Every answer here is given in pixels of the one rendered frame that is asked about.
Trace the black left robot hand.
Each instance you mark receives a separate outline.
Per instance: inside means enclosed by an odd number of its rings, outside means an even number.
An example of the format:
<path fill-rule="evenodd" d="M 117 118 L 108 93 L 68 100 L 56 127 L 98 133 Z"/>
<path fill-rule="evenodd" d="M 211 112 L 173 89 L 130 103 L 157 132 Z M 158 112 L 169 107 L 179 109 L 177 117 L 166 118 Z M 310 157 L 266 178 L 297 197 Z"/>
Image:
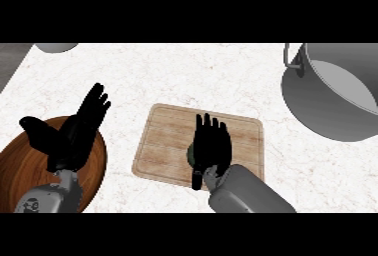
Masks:
<path fill-rule="evenodd" d="M 86 165 L 95 137 L 111 106 L 104 85 L 96 83 L 86 95 L 79 111 L 59 129 L 43 120 L 25 116 L 20 120 L 31 147 L 48 155 L 48 171 L 77 172 Z"/>

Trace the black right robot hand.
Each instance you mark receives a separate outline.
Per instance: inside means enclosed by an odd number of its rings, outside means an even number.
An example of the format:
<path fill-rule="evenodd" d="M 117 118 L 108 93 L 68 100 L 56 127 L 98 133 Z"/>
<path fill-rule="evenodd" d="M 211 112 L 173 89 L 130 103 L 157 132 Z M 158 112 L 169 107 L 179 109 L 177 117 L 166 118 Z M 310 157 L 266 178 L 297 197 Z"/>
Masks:
<path fill-rule="evenodd" d="M 192 189 L 203 187 L 206 170 L 216 166 L 216 177 L 220 178 L 232 162 L 232 140 L 228 126 L 210 114 L 197 115 L 197 130 L 192 143 Z"/>

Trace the dark green squash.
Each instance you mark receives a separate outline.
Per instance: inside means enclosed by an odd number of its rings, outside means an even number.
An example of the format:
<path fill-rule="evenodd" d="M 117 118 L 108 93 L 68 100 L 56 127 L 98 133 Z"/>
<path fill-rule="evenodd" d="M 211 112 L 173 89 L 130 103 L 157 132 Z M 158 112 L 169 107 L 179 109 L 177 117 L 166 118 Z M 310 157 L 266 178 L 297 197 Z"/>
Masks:
<path fill-rule="evenodd" d="M 189 148 L 188 148 L 186 158 L 188 158 L 188 163 L 189 163 L 189 165 L 191 165 L 191 167 L 194 167 L 194 166 L 195 166 L 194 144 L 191 144 L 191 146 L 189 146 Z"/>

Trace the wooden cutting board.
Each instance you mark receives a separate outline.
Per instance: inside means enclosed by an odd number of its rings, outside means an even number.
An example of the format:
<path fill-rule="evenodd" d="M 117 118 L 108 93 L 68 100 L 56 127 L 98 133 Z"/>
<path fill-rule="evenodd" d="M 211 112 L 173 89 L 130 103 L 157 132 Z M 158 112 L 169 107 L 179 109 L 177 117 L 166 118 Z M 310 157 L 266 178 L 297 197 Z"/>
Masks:
<path fill-rule="evenodd" d="M 241 164 L 265 179 L 265 136 L 262 121 L 206 110 L 157 103 L 149 112 L 133 174 L 183 187 L 192 186 L 188 149 L 194 142 L 197 115 L 210 114 L 226 124 L 232 140 L 232 163 Z"/>

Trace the large grey metal pot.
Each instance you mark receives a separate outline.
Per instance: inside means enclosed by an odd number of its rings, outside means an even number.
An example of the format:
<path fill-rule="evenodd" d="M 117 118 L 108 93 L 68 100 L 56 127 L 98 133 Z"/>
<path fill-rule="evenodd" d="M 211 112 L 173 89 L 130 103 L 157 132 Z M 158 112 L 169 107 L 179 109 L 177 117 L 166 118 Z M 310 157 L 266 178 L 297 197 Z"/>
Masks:
<path fill-rule="evenodd" d="M 287 47 L 281 87 L 297 120 L 337 141 L 378 135 L 378 43 L 304 43 L 293 61 Z"/>

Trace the round brown wooden bowl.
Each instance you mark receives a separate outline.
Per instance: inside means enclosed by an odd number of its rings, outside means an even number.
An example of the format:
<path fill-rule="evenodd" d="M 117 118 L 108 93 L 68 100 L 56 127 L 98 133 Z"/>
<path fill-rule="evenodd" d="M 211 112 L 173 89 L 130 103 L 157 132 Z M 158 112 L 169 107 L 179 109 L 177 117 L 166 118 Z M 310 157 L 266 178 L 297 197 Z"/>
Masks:
<path fill-rule="evenodd" d="M 59 129 L 67 119 L 68 117 L 59 117 L 45 122 Z M 79 212 L 86 209 L 95 198 L 105 169 L 107 147 L 98 131 L 86 165 L 76 172 L 83 188 Z M 15 212 L 21 197 L 34 187 L 59 182 L 56 172 L 48 171 L 48 155 L 31 147 L 24 130 L 0 152 L 0 212 Z"/>

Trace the small grey round bowl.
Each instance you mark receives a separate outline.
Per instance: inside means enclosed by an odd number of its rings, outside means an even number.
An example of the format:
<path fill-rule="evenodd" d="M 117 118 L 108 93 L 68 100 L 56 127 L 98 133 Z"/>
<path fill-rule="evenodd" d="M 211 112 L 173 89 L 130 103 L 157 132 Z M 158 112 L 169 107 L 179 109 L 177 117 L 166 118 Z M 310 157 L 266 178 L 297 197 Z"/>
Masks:
<path fill-rule="evenodd" d="M 64 53 L 77 46 L 77 43 L 37 43 L 36 46 L 45 53 Z"/>

